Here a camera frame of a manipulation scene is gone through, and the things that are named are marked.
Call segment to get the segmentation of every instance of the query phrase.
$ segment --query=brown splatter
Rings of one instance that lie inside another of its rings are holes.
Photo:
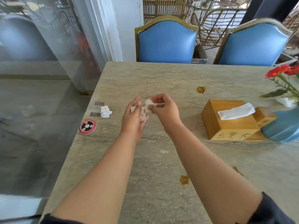
[[[237,167],[233,166],[233,169],[244,177],[244,175],[237,169]]]
[[[190,178],[189,178],[189,176],[188,175],[182,175],[181,177],[180,177],[180,182],[181,182],[181,185],[182,186],[184,186],[184,185],[188,185],[188,184],[190,184]]]
[[[198,93],[202,93],[202,94],[204,94],[204,92],[207,90],[207,88],[205,87],[205,86],[199,86],[199,87],[197,87],[196,88],[196,91],[198,92]]]

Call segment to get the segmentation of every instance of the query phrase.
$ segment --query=white tissue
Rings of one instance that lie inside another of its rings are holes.
[[[286,107],[293,107],[295,103],[298,101],[298,99],[295,98],[289,98],[289,97],[278,97],[275,98],[279,103],[283,104]]]
[[[108,106],[101,107],[101,117],[102,118],[109,118],[109,115],[112,113],[112,111],[109,110]]]
[[[134,107],[131,107],[131,113],[135,111],[136,105]],[[147,119],[147,116],[144,113],[144,107],[141,108],[141,113],[140,113],[140,121],[145,121]]]
[[[144,109],[145,109],[145,112],[147,112],[147,113],[150,112],[149,105],[154,105],[154,106],[158,105],[158,103],[154,103],[150,99],[147,99],[144,103],[145,103]]]
[[[254,107],[250,103],[235,107],[230,110],[219,111],[218,114],[221,120],[237,119],[251,115],[255,112]]]

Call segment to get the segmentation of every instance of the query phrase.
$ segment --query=tissue box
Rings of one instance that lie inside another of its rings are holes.
[[[252,115],[221,120],[218,111],[228,110],[244,105],[241,100],[209,100],[202,110],[202,118],[210,140],[241,141],[260,130]]]
[[[260,128],[271,123],[277,117],[268,107],[257,107],[252,114]]]

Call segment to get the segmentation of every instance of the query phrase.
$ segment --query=person's arm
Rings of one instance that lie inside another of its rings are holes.
[[[166,94],[150,106],[172,139],[178,156],[214,224],[246,224],[262,201],[262,192],[212,153],[181,122],[175,102]]]
[[[101,160],[52,212],[54,217],[90,223],[117,223],[131,172],[134,151],[145,121],[140,97],[126,108],[121,133]],[[131,107],[136,105],[134,113]]]

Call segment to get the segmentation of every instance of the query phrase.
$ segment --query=dark pole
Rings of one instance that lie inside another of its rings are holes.
[[[299,0],[252,0],[240,24],[258,18],[284,21]]]

